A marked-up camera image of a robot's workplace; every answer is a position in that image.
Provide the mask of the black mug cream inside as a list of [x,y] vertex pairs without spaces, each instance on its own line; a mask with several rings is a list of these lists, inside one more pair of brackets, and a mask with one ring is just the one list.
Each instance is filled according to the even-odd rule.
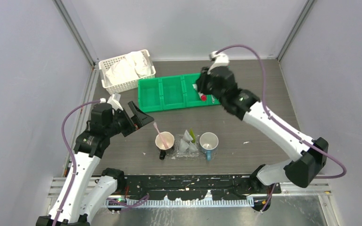
[[155,138],[155,145],[159,150],[159,159],[164,160],[174,152],[175,137],[172,133],[164,131]]

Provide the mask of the green compartment organizer bin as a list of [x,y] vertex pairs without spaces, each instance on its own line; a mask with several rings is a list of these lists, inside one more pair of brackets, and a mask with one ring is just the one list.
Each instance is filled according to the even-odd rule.
[[140,80],[139,109],[149,113],[219,105],[220,102],[212,95],[207,95],[203,101],[193,88],[199,76],[199,73],[191,73]]

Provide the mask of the clear oval textured tray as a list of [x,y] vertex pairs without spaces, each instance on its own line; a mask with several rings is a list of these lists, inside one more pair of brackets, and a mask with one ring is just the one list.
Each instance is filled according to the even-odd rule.
[[205,159],[206,156],[205,154],[202,152],[202,148],[200,147],[200,144],[198,142],[198,138],[199,136],[196,137],[196,147],[197,147],[197,152],[196,153],[190,153],[188,150],[184,153],[180,153],[179,152],[179,144],[180,144],[180,139],[182,139],[181,134],[176,134],[175,137],[175,143],[174,143],[174,152],[172,155],[170,155],[169,157],[172,159],[177,159],[177,158],[183,158],[183,159]]

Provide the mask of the white plastic basket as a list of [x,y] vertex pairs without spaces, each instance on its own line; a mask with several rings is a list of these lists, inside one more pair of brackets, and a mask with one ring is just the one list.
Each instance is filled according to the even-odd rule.
[[142,79],[155,78],[150,53],[143,49],[98,63],[102,87],[109,93],[121,93],[138,87]]

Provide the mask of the yellow toothpaste tube red cap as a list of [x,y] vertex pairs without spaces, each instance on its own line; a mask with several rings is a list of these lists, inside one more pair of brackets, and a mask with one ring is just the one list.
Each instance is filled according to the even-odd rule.
[[194,134],[193,129],[190,129],[190,130],[189,130],[189,134],[190,134],[190,136],[192,137],[191,142],[195,144],[195,143],[196,143],[196,136],[195,136],[195,134]]

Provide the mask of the blue mug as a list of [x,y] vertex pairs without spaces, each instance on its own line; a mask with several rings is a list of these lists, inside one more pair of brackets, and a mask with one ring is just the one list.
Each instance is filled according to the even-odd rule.
[[202,148],[202,152],[206,156],[206,160],[211,161],[214,153],[216,153],[219,138],[212,132],[206,132],[200,136],[199,144]]

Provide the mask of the white toothpaste tube orange cap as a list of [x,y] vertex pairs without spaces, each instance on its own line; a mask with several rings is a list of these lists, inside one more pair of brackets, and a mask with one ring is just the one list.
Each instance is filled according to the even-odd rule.
[[189,143],[189,147],[188,147],[188,151],[190,153],[196,153],[197,152],[197,147],[194,143],[190,142]]

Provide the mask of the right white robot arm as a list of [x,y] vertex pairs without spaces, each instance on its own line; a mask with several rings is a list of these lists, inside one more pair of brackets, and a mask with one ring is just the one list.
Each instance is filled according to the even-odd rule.
[[251,189],[256,193],[263,193],[270,185],[281,182],[292,182],[301,188],[308,187],[326,163],[326,157],[314,148],[327,152],[328,142],[321,137],[313,139],[302,134],[265,109],[257,95],[239,88],[229,69],[230,60],[225,53],[214,51],[209,58],[213,63],[201,69],[196,81],[198,91],[214,96],[227,113],[261,131],[289,157],[276,164],[260,165],[249,177]]

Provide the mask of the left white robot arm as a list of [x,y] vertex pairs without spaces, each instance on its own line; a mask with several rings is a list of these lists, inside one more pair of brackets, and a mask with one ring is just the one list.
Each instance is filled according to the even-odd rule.
[[92,174],[110,145],[113,136],[124,137],[152,123],[154,118],[128,103],[133,116],[122,108],[116,95],[91,101],[90,119],[86,129],[76,138],[74,148],[65,143],[72,165],[57,201],[46,216],[37,219],[38,226],[89,226],[97,211],[111,194],[125,191],[124,172],[107,168],[99,182],[86,194]]

